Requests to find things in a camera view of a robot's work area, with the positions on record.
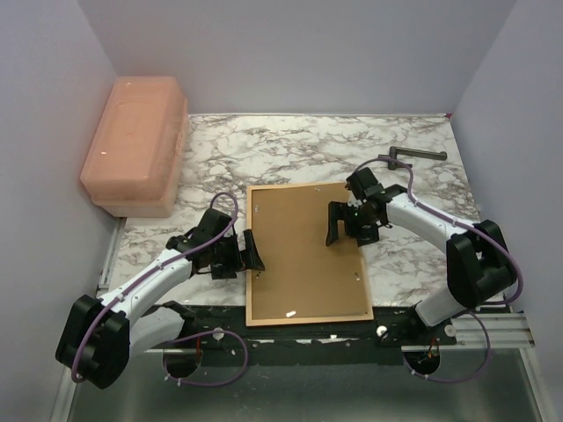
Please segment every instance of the wall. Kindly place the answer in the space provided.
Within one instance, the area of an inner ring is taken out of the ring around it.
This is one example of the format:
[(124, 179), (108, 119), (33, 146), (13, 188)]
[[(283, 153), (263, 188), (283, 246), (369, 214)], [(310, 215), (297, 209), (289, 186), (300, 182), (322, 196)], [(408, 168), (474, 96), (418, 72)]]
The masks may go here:
[(120, 75), (193, 113), (447, 113), (515, 0), (79, 0)]
[(520, 262), (525, 308), (563, 418), (563, 2), (519, 0), (454, 112), (482, 215)]
[(115, 73), (74, 0), (4, 2), (0, 57), (0, 420), (48, 420), (113, 230), (78, 174)]

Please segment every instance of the gray marble vein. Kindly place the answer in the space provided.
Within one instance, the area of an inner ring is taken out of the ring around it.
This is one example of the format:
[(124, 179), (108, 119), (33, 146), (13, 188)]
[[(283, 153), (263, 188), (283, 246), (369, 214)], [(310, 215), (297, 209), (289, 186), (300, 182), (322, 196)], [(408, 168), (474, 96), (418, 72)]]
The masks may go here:
[[(171, 235), (196, 225), (215, 193), (230, 191), (237, 196), (236, 229), (241, 232), (247, 186), (343, 181), (358, 164), (386, 154), (392, 145), (447, 151), (445, 162), (405, 158), (414, 166), (414, 191), (449, 213), (479, 218), (446, 118), (221, 115), (193, 116), (190, 121), (174, 213), (166, 219), (128, 219), (111, 288), (149, 264)], [(384, 186), (406, 185), (405, 171), (388, 171), (384, 164), (372, 168)], [(227, 201), (224, 206), (230, 210)], [(400, 227), (383, 229), (382, 240), (363, 247), (362, 252), (376, 306), (409, 306), (445, 284), (445, 257)], [(168, 300), (243, 305), (244, 275), (235, 280), (193, 277), (162, 299)]]

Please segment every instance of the pink plastic container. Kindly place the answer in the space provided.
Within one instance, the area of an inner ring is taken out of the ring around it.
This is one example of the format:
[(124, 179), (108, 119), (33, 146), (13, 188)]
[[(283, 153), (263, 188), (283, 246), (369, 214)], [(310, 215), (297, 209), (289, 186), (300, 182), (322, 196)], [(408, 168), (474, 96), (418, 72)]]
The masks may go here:
[(116, 217), (168, 217), (183, 164), (187, 101), (173, 77), (120, 77), (80, 180)]

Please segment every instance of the container lid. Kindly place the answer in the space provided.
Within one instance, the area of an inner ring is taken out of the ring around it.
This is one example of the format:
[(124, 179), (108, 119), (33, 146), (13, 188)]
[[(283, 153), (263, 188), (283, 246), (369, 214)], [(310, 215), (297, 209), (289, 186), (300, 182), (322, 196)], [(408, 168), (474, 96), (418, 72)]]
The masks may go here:
[(185, 102), (173, 77), (117, 80), (81, 175), (93, 200), (165, 195)]

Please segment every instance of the wooden board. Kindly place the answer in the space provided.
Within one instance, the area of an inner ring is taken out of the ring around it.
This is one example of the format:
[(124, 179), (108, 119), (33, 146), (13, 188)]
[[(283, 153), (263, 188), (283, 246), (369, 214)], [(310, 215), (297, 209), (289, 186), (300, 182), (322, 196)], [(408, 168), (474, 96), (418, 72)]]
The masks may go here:
[(373, 319), (368, 277), (354, 239), (325, 246), (328, 203), (343, 183), (249, 186), (247, 226), (266, 271), (246, 275), (246, 325)]

